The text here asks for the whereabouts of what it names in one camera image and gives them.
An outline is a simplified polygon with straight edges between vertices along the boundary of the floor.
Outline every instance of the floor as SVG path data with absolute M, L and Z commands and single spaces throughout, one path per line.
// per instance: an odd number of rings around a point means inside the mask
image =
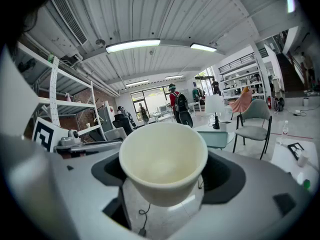
M 295 110 L 305 110 L 303 106 L 290 106 L 286 107 L 287 110 L 276 112 L 271 110 L 272 124 L 271 135 L 268 144 L 266 154 L 262 159 L 270 161 L 272 159 L 276 138 L 280 137 L 282 133 L 282 127 L 285 120 L 288 120 L 289 132 L 288 137 L 296 140 L 314 142 L 316 145 L 318 160 L 320 161 L 320 108 L 306 111 L 306 116 L 294 116 L 290 112 Z M 231 114 L 226 115 L 226 119 L 230 119 Z M 206 116 L 204 112 L 196 111 L 196 114 L 192 115 L 193 127 L 208 124 L 210 117 Z M 233 116 L 231 121 L 232 126 L 236 129 L 237 114 Z M 248 119 L 244 125 L 262 126 L 263 119 Z M 266 121 L 263 125 L 264 128 L 268 127 Z M 229 143 L 225 151 L 232 152 L 234 147 L 234 140 Z M 246 139 L 245 145 L 243 145 L 242 138 L 238 138 L 235 153 L 242 156 L 259 159 L 263 149 L 263 141 L 255 141 Z M 145 222 L 145 215 L 140 215 L 139 210 L 147 210 L 149 203 L 143 199 L 133 186 L 129 179 L 123 185 L 124 199 L 131 221 L 132 231 L 138 233 L 143 227 Z M 158 207 L 151 205 L 150 210 L 147 213 L 147 222 L 145 225 L 146 237 L 152 240 L 164 240 L 170 235 L 181 228 L 198 210 L 201 204 L 203 189 L 198 189 L 197 184 L 194 186 L 192 193 L 182 203 L 173 207 Z

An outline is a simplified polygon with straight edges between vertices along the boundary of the table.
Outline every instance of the table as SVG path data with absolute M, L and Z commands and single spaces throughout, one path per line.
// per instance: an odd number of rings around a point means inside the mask
M 171 117 L 174 116 L 174 113 L 173 113 L 171 110 L 167 110 L 166 112 L 161 112 L 161 113 L 158 113 L 158 114 L 154 114 L 154 115 L 153 115 L 154 121 L 155 121 L 156 123 L 159 123 L 159 117 L 164 116 L 164 115 L 167 115 L 167 114 L 171 114 L 171 116 L 165 117 L 166 119 L 167 119 L 167 118 L 171 118 Z
M 276 139 L 274 146 L 273 156 L 271 163 L 278 166 L 285 172 L 290 172 L 292 177 L 302 185 L 305 179 L 310 181 L 309 190 L 315 194 L 318 189 L 319 181 L 319 164 L 316 145 L 313 142 L 296 140 L 291 138 L 284 139 L 282 145 L 279 144 L 279 140 Z M 300 167 L 297 164 L 297 160 L 292 155 L 291 151 L 287 148 L 287 145 L 300 143 L 300 145 L 307 151 L 309 159 L 308 163 L 304 167 Z
M 196 114 L 195 105 L 198 105 L 200 112 L 202 112 L 202 110 L 201 110 L 201 105 L 200 105 L 200 101 L 198 101 L 198 102 L 192 102 L 192 103 L 189 103 L 189 104 L 188 104 L 189 107 L 192 106 L 194 114 Z
M 221 132 L 220 129 L 214 129 L 212 126 L 209 127 L 209 125 L 201 125 L 201 126 L 198 126 L 198 127 L 195 127 L 195 128 L 192 128 L 194 129 L 195 131 L 197 132 Z M 230 142 L 232 142 L 232 140 L 235 138 L 235 132 L 232 131 L 232 132 L 228 132 L 228 138 L 227 138 L 227 141 L 226 141 L 226 144 L 228 145 Z

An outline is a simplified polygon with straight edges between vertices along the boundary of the window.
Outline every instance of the window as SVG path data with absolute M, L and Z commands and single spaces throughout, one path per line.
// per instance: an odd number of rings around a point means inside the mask
M 147 111 L 148 117 L 151 118 L 155 113 L 158 112 L 158 107 L 170 103 L 169 95 L 170 92 L 168 85 L 131 93 L 131 98 L 138 122 L 142 121 L 142 115 L 139 113 L 139 103 L 142 104 Z

